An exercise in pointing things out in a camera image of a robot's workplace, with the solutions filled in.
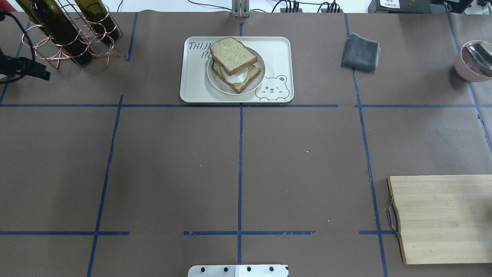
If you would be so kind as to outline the white plate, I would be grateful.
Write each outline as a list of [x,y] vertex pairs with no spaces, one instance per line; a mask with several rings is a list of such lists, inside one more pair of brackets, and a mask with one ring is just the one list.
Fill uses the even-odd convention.
[[227,74],[219,62],[214,58],[209,59],[204,73],[208,84],[229,96],[246,95],[258,89],[265,77],[266,65],[259,52],[249,47],[246,49],[256,56],[256,62],[234,74]]

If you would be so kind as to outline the cream bear tray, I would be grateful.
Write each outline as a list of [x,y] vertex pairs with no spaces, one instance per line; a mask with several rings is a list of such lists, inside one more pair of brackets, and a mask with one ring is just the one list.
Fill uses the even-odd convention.
[[188,103],[287,103],[294,97],[285,37],[189,37],[180,97]]

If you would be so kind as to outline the dark green wine bottle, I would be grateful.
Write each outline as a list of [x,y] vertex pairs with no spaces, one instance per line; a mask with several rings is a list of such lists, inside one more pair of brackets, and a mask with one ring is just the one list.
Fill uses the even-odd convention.
[[42,32],[62,47],[63,52],[70,56],[74,63],[86,65],[93,59],[88,52],[87,44],[55,0],[17,0],[16,2],[33,23],[41,25]]

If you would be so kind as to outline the fried egg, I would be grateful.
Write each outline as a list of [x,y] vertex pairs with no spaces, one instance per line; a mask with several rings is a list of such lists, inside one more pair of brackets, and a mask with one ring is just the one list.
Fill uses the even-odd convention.
[[228,75],[223,67],[219,67],[219,72],[224,81],[232,85],[243,83],[249,76],[249,68],[244,68],[235,74]]

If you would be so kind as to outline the grey folded cloth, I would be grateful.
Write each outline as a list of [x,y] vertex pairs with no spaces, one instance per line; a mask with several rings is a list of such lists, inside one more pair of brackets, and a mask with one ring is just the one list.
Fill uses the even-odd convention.
[[366,72],[374,72],[379,65],[380,44],[351,33],[344,44],[341,64]]

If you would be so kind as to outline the black computer box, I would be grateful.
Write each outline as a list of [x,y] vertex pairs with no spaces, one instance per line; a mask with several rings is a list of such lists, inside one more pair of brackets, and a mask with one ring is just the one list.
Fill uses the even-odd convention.
[[372,0],[368,13],[442,14],[463,13],[472,0]]

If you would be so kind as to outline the wooden cutting board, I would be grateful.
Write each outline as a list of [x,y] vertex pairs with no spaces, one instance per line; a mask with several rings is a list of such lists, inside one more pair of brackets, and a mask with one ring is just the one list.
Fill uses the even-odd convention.
[[491,175],[390,176],[407,265],[491,263]]

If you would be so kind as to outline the pink bowl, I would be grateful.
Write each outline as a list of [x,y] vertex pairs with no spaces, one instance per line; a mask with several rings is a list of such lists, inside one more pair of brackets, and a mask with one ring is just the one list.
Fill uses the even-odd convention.
[[487,75],[483,75],[478,68],[475,67],[475,63],[472,60],[472,57],[469,53],[469,51],[466,49],[466,46],[477,43],[477,42],[483,42],[481,40],[473,40],[470,42],[465,43],[457,53],[457,56],[455,58],[455,70],[459,76],[461,76],[463,79],[471,82],[485,82],[485,81],[490,81],[491,77]]

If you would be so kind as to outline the metal scoop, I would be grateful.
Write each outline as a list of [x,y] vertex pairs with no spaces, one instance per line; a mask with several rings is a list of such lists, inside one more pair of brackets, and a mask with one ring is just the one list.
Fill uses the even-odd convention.
[[487,76],[492,75],[492,46],[488,42],[477,42],[466,46],[469,51],[475,67],[483,74]]

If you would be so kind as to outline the aluminium frame post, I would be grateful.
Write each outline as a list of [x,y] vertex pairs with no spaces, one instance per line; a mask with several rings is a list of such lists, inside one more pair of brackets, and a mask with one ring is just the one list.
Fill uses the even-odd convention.
[[251,14],[249,0],[232,0],[231,1],[231,16],[233,18],[247,18]]

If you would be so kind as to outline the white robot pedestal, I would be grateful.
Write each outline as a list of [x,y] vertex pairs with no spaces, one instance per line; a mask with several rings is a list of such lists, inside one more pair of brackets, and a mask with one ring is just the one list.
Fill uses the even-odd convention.
[[288,265],[195,265],[188,270],[188,277],[288,277]]

